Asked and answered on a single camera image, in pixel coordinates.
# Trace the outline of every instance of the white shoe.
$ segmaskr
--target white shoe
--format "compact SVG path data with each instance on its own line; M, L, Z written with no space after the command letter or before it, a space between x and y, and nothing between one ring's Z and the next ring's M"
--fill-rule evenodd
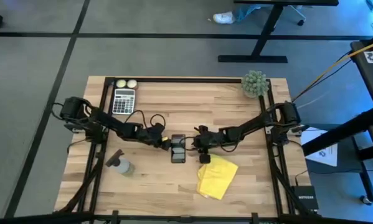
M236 21L232 12L214 14L212 18L218 24L232 24Z

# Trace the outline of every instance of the chair wheel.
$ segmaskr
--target chair wheel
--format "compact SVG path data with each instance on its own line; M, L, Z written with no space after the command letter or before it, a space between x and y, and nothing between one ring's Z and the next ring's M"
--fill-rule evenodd
M304 23L305 23L304 20L300 20L300 21L297 23L297 25L302 26L302 25L304 25Z
M359 197L359 200L364 203L365 205L372 205L373 202L371 202L367 196L361 196Z

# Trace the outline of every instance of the black desk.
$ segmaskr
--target black desk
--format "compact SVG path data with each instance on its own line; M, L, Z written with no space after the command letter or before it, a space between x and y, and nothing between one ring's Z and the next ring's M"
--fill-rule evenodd
M261 51L274 31L283 8L288 5L337 6L338 0L234 0L234 3L272 4L272 11L251 55L219 55L218 62L288 63L286 56L263 56Z
M351 44L351 49L352 51L357 51L370 44L373 44L373 39L367 42L353 42ZM369 90L369 93L373 99L373 63L369 63L367 61L366 56L363 52L355 55L352 59L356 63L362 75L362 78L366 84L366 87ZM346 139L359 132L367 131L367 130L369 130L369 133L373 141L373 108L370 109L369 111L363 112L362 114L347 121L346 123L332 130L329 130L326 134L323 134L320 137L313 139L310 142L307 142L306 144L304 144L303 145L304 155L305 156L310 155L321 149L324 149L325 147L331 146L339 142L342 139ZM363 163L364 160L373 158L373 146L368 147L366 149L358 150L356 143L354 144L355 144L354 147L356 148L356 154L362 166L362 172L360 173L362 183L364 184L364 187L367 193L367 198L369 199L370 202L373 202L372 184L371 184L369 175Z

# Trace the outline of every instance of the yellow cable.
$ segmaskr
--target yellow cable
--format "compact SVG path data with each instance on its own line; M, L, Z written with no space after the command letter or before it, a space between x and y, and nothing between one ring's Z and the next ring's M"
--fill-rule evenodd
M334 63L332 66L330 66L328 69L326 69L322 74L320 74L320 76L318 76L311 84L309 84L301 93L299 93L296 97L294 97L294 99L292 101L295 101L298 97L300 97L307 89L311 88L311 86L313 86L317 81L319 81L325 74L327 74L328 72L330 72L330 70L332 68L334 68L335 66L337 66L338 64L340 64L341 62L345 61L346 59L349 59L367 49L371 49L373 47L373 44L370 44L369 46L367 47L364 47L360 50L357 50L349 55L346 55L344 56L342 59L338 60L336 63Z

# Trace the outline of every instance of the black floor stripe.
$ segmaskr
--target black floor stripe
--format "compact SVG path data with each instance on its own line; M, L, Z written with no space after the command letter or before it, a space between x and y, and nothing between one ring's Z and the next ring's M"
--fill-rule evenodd
M88 9L89 2L90 0L84 1L82 10L81 10L80 16L78 17L78 21L74 28L73 34L77 34L80 31L82 22L85 18L85 14ZM70 42L68 43L62 63L60 64L60 68L57 72L56 79L49 93L49 97L48 97L46 106L44 108L44 112L42 113L41 121L38 124L37 131L35 132L35 136L31 143L29 153L27 154L26 161L22 168L19 180L17 181L11 200L9 201L9 205L7 206L6 213L4 216L5 218L12 218L17 210L17 206L19 205L24 187L26 186L27 179L30 175L32 165L34 163L34 159L37 155L39 145L41 143L42 137L44 135L45 129L48 124L50 111L52 110L53 103L55 102L57 93L59 92L60 85L62 84L62 80L66 72L66 68L70 60L71 54L73 52L76 40L77 40L77 36L73 35L72 38L70 39Z
M81 24L77 22L77 32L0 32L0 37L72 37L79 38L179 38L179 39L252 39L259 34L119 34L119 33L83 33L79 34ZM370 40L369 35L270 35L270 40Z

